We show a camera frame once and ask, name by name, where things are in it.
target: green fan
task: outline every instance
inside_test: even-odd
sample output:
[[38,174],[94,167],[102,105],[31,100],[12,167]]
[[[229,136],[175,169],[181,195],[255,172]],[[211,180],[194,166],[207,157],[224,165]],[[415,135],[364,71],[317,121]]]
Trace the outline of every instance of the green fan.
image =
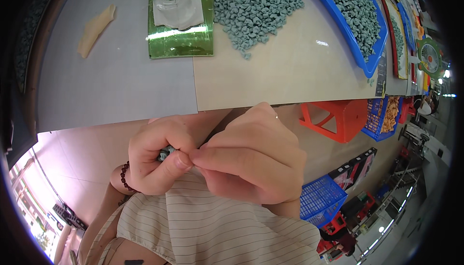
[[437,43],[431,38],[418,40],[417,56],[420,59],[419,70],[425,71],[433,79],[438,79],[441,76],[441,54]]

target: fingernail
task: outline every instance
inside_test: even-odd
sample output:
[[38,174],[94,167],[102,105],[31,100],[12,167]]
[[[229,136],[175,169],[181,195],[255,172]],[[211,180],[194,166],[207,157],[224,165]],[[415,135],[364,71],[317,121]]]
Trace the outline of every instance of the fingernail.
[[178,169],[188,170],[191,169],[194,164],[190,161],[188,155],[182,153],[177,157],[175,165]]

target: blue plastic tray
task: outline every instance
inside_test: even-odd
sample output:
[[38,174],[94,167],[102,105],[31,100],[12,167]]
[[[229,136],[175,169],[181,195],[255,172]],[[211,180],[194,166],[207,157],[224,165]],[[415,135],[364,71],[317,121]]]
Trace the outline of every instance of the blue plastic tray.
[[385,22],[385,18],[383,18],[382,11],[379,8],[376,0],[372,0],[374,6],[377,8],[377,20],[379,21],[380,25],[380,39],[378,39],[372,48],[375,51],[375,54],[371,54],[368,57],[368,62],[364,62],[364,57],[361,54],[361,50],[359,49],[358,43],[356,42],[356,38],[351,31],[351,28],[348,26],[347,21],[343,17],[340,10],[338,10],[335,2],[333,0],[320,0],[322,4],[324,4],[325,8],[327,8],[328,12],[335,20],[335,23],[338,25],[341,33],[345,37],[345,40],[348,43],[349,48],[351,49],[351,53],[356,60],[357,65],[363,69],[364,74],[367,78],[371,78],[374,75],[375,68],[379,64],[380,57],[382,56],[383,49],[385,48],[386,38],[388,37],[388,30]]
[[[383,101],[382,111],[379,116],[380,102]],[[386,106],[388,105],[388,96],[384,99],[369,99],[368,100],[368,120],[366,126],[361,131],[367,134],[369,137],[379,142],[395,134],[396,126],[398,126],[398,119],[401,114],[401,106],[403,105],[403,97],[398,100],[398,114],[395,117],[396,124],[393,126],[393,131],[380,133],[383,125],[383,119],[385,118]]]
[[321,228],[333,220],[347,197],[347,193],[329,175],[324,175],[303,186],[300,219]]
[[407,45],[409,46],[410,49],[415,51],[416,48],[414,45],[413,29],[411,26],[411,22],[409,20],[409,16],[407,15],[406,10],[403,7],[403,4],[401,4],[401,2],[398,3],[397,6],[398,6],[399,14],[401,15],[401,20],[403,20],[403,27],[405,30],[405,37],[406,37]]

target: striped shirt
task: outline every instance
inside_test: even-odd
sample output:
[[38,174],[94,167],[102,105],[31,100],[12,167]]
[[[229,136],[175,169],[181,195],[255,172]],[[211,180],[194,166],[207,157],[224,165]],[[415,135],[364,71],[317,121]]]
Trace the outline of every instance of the striped shirt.
[[166,195],[133,195],[122,206],[117,237],[173,265],[321,263],[314,225],[214,196],[201,174],[193,172],[179,178]]

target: blue mesh basket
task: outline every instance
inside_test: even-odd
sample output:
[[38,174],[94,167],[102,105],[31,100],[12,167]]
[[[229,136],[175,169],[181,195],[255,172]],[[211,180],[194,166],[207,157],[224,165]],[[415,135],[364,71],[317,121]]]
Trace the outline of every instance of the blue mesh basket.
[[303,186],[300,219],[321,228],[333,220],[347,197],[347,193],[329,175],[324,175]]
[[[382,110],[379,111],[380,102],[383,101]],[[395,134],[396,126],[398,125],[398,119],[401,115],[401,106],[403,105],[403,98],[400,97],[398,100],[398,114],[395,117],[396,124],[393,126],[393,131],[380,133],[383,125],[383,119],[385,118],[386,106],[388,104],[388,96],[384,99],[369,99],[368,100],[368,120],[366,125],[361,129],[362,132],[379,142],[387,139]]]

